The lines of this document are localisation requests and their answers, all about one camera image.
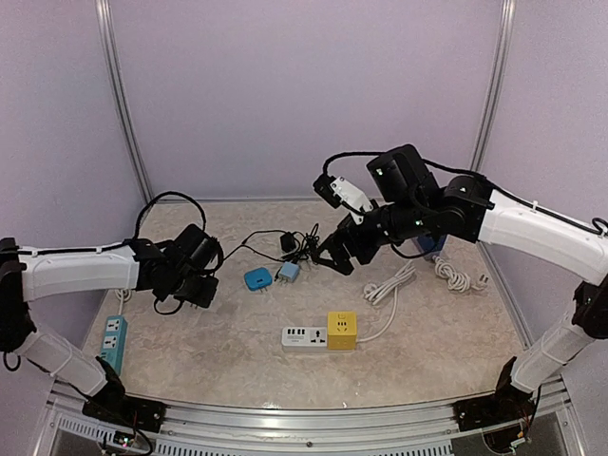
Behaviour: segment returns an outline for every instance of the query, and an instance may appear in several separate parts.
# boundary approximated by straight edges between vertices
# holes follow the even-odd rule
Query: blue power adapter
[[[276,278],[281,281],[293,282],[300,272],[300,267],[295,263],[285,261],[281,269],[276,273]]]
[[[266,268],[257,268],[245,274],[245,284],[250,292],[262,290],[273,283],[273,277]]]

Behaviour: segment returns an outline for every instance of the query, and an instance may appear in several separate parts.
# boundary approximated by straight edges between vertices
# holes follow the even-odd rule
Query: blue power strip
[[[100,357],[120,375],[123,370],[124,345],[128,324],[121,315],[109,316],[105,321]]]

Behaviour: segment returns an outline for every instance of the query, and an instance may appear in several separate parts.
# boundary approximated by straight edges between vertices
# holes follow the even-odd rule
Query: white power strip
[[[281,345],[285,352],[328,352],[327,328],[310,326],[283,328]]]

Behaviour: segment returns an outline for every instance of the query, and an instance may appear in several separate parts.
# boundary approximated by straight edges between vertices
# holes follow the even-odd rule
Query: white cable
[[[119,300],[118,315],[123,314],[124,303],[133,297],[133,290],[114,290],[114,295]]]
[[[436,256],[435,261],[435,274],[447,280],[447,289],[453,292],[464,293],[470,289],[480,292],[487,288],[487,281],[489,278],[486,275],[482,275],[479,280],[475,283],[471,283],[471,277],[467,273],[461,273],[451,263],[448,263],[444,259]]]
[[[397,301],[399,300],[399,287],[404,283],[409,282],[416,274],[416,268],[413,265],[412,260],[409,260],[404,267],[402,267],[397,274],[390,279],[386,280],[380,285],[375,283],[369,283],[363,288],[363,296],[370,302],[372,306],[377,306],[382,298],[388,295],[391,291],[394,291],[392,299],[392,310],[390,311],[389,321],[382,327],[382,329],[374,335],[357,339],[358,343],[370,342],[377,339],[384,334],[389,328],[392,320],[395,319],[397,314]]]

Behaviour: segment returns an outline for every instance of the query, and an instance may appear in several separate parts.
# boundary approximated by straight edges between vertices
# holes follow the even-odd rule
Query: power outlet
[[[357,345],[357,314],[355,312],[329,312],[327,314],[329,350],[354,350]]]
[[[121,321],[120,318],[108,318],[105,322],[105,332],[117,333],[121,328]]]
[[[104,337],[104,349],[115,349],[118,345],[118,337],[115,335],[107,335]]]
[[[100,357],[120,375],[123,369],[124,346],[128,324],[121,315],[109,316],[105,321]]]
[[[327,352],[327,328],[310,326],[283,328],[281,346],[285,352]]]

